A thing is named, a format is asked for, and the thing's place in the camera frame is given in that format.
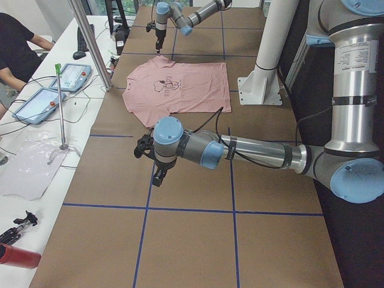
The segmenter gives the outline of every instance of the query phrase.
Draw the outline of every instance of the metal stand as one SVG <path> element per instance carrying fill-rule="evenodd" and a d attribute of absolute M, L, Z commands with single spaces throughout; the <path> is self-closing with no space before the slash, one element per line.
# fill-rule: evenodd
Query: metal stand
<path fill-rule="evenodd" d="M 92 33 L 91 27 L 86 18 L 83 5 L 80 0 L 68 0 L 68 3 L 72 9 L 74 17 L 76 18 L 80 31 L 84 36 L 86 45 L 88 46 L 89 52 L 91 53 L 92 59 L 104 83 L 104 86 L 107 91 L 110 91 L 113 86 L 112 81 L 109 77 L 109 74 L 104 64 L 103 57 L 101 56 L 100 50 L 97 47 L 96 39 Z"/>
<path fill-rule="evenodd" d="M 299 0 L 273 0 L 254 70 L 238 78 L 241 105 L 282 105 L 277 66 Z"/>
<path fill-rule="evenodd" d="M 56 76 L 57 76 L 57 83 L 58 83 L 58 94 L 59 94 L 61 145 L 59 146 L 58 149 L 53 150 L 52 153 L 49 155 L 48 165 L 50 165 L 54 161 L 56 156 L 58 154 L 60 154 L 62 151 L 66 151 L 66 152 L 74 151 L 74 152 L 76 152 L 77 156 L 79 156 L 79 157 L 81 156 L 79 150 L 75 146 L 69 145 L 69 144 L 67 144 L 65 142 L 64 116 L 63 116 L 63 112 L 62 112 L 62 97 L 61 97 L 61 84 L 60 84 L 60 69 L 61 69 L 61 65 L 60 64 L 56 64 L 55 68 L 56 68 Z"/>

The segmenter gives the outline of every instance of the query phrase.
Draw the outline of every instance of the metal pole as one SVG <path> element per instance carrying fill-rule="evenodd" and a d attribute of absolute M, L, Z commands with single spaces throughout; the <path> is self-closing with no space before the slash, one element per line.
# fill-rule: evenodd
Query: metal pole
<path fill-rule="evenodd" d="M 66 150 L 68 145 L 65 143 L 65 131 L 64 131 L 64 114 L 62 112 L 62 98 L 61 98 L 61 83 L 60 83 L 60 71 L 56 72 L 58 78 L 58 94 L 59 94 L 59 112 L 60 112 L 60 128 L 61 128 L 61 150 Z"/>
<path fill-rule="evenodd" d="M 97 47 L 96 39 L 86 18 L 86 14 L 81 1 L 68 0 L 68 3 L 72 9 L 74 17 L 76 18 L 80 31 L 84 36 L 85 42 L 91 53 L 92 59 L 96 65 L 96 69 L 101 77 L 101 80 L 103 81 L 106 90 L 109 91 L 113 86 L 112 81 L 103 62 L 103 57 L 101 57 L 100 50 Z"/>

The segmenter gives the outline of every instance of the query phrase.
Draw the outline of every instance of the robotic arm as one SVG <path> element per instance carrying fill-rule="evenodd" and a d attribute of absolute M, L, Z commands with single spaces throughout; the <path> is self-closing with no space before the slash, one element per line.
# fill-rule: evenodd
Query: robotic arm
<path fill-rule="evenodd" d="M 156 7 L 156 24 L 148 23 L 146 31 L 149 32 L 151 29 L 156 30 L 156 51 L 160 53 L 167 33 L 168 18 L 171 18 L 175 26 L 180 29 L 183 35 L 187 36 L 192 33 L 193 27 L 216 12 L 227 8 L 231 3 L 232 0 L 213 0 L 186 17 L 182 14 L 182 5 L 180 3 L 175 2 L 168 4 L 159 2 Z"/>
<path fill-rule="evenodd" d="M 318 44 L 327 37 L 335 44 L 332 137 L 324 147 L 220 136 L 217 131 L 194 133 L 185 130 L 176 118 L 166 117 L 156 124 L 153 137 L 145 135 L 135 149 L 137 158 L 144 154 L 155 160 L 158 169 L 153 184 L 161 185 L 177 157 L 214 169 L 225 156 L 272 169 L 293 169 L 352 203 L 369 202 L 382 195 L 384 164 L 375 159 L 379 148 L 372 141 L 372 132 L 384 0 L 358 3 L 311 1 L 308 32 L 321 39 Z"/>

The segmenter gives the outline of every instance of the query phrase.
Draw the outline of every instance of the person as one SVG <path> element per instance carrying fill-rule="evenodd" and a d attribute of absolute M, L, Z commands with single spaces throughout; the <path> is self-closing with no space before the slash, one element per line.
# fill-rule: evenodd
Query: person
<path fill-rule="evenodd" d="M 50 51 L 53 43 L 31 32 L 12 16 L 0 13 L 0 82 L 21 91 L 30 80 L 41 59 L 27 41 Z M 0 103 L 0 119 L 6 112 Z"/>

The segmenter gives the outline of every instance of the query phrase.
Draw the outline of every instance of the black cable tie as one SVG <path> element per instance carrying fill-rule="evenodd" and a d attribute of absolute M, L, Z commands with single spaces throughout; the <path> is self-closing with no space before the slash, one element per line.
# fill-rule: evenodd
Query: black cable tie
<path fill-rule="evenodd" d="M 259 67 L 261 70 L 265 70 L 265 71 L 271 71 L 271 70 L 277 69 L 277 66 L 275 68 L 271 68 L 271 69 L 263 68 L 263 67 L 258 66 L 257 63 L 256 63 L 256 66 Z"/>
<path fill-rule="evenodd" d="M 227 160 L 232 160 L 236 152 L 237 137 L 230 137 L 230 142 L 228 144 L 228 154 L 226 156 Z"/>

